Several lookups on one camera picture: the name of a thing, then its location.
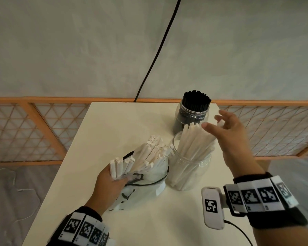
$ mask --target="bundle of black straws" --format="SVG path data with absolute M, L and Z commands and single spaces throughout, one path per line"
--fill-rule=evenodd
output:
M 210 102 L 211 99 L 201 91 L 185 92 L 173 125 L 173 133 L 182 131 L 185 124 L 196 124 L 204 120 L 209 111 Z

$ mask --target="white wire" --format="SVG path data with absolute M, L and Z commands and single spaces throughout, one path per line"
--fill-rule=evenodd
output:
M 14 180 L 13 180 L 13 186 L 15 187 L 15 180 L 16 180 L 16 175 L 17 175 L 17 173 L 16 173 L 15 171 L 13 171 L 13 170 L 8 169 L 8 168 L 0 168 L 0 170 L 3 170 L 3 169 L 7 169 L 8 171 L 14 172 L 14 173 L 15 173 Z M 16 189 L 18 192 L 21 192 L 21 191 L 34 191 L 35 194 L 36 194 L 36 196 L 37 196 L 37 198 L 38 198 L 38 200 L 39 200 L 39 203 L 38 203 L 36 209 L 34 210 L 34 212 L 33 212 L 31 215 L 29 215 L 29 216 L 27 216 L 27 217 L 25 217 L 25 218 L 21 218 L 21 219 L 15 220 L 14 222 L 11 223 L 11 225 L 9 226 L 9 228 L 11 228 L 12 225 L 13 225 L 14 223 L 16 223 L 16 222 L 20 222 L 20 221 L 23 221 L 23 220 L 25 220 L 25 219 L 28 219 L 29 217 L 32 217 L 32 216 L 35 214 L 35 212 L 37 211 L 37 209 L 38 209 L 38 207 L 40 206 L 40 204 L 41 204 L 41 199 L 40 199 L 39 195 L 37 194 L 36 190 L 34 190 L 34 189 L 17 189 L 16 187 L 15 187 L 15 189 Z M 12 245 L 12 242 L 11 242 L 11 241 L 8 239 L 8 237 L 7 237 L 7 229 L 4 231 L 4 237 L 7 239 L 7 243 L 8 243 L 9 245 Z

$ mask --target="left hand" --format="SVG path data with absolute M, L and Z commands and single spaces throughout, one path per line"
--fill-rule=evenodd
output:
M 98 175 L 94 192 L 89 198 L 85 206 L 98 212 L 103 213 L 115 202 L 119 197 L 123 187 L 128 182 L 127 178 L 121 180 L 113 180 L 111 177 L 110 166 L 107 165 Z

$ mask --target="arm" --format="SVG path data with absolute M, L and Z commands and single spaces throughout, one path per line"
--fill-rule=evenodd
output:
M 74 212 L 81 213 L 92 217 L 95 220 L 102 222 L 101 216 L 103 213 L 115 202 L 119 197 L 124 185 L 128 182 L 126 178 L 114 181 L 111 178 L 110 167 L 107 165 L 98 175 L 97 181 L 94 187 L 93 194 L 86 202 L 86 204 Z M 70 215 L 67 215 L 63 222 L 58 226 L 50 242 L 47 246 L 72 246 L 76 245 L 71 242 L 58 240 L 62 230 L 68 223 Z
M 217 121 L 223 119 L 223 128 L 210 123 L 202 127 L 218 139 L 226 165 L 234 178 L 249 174 L 264 174 L 265 171 L 255 161 L 250 150 L 246 130 L 237 116 L 220 110 L 215 116 Z M 308 229 L 303 226 L 277 229 L 253 229 L 258 246 L 308 246 Z

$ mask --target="clear plastic jar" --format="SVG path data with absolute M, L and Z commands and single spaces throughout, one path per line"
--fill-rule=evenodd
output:
M 201 161 L 189 160 L 177 152 L 179 141 L 182 132 L 177 133 L 171 144 L 173 150 L 169 154 L 169 174 L 166 182 L 177 190 L 193 189 L 201 180 L 206 172 L 211 160 L 211 155 L 208 155 Z
M 207 110 L 202 112 L 191 111 L 183 106 L 182 102 L 176 108 L 175 122 L 173 125 L 173 134 L 177 134 L 183 131 L 185 124 L 200 123 L 200 121 L 207 122 L 209 118 L 209 107 Z

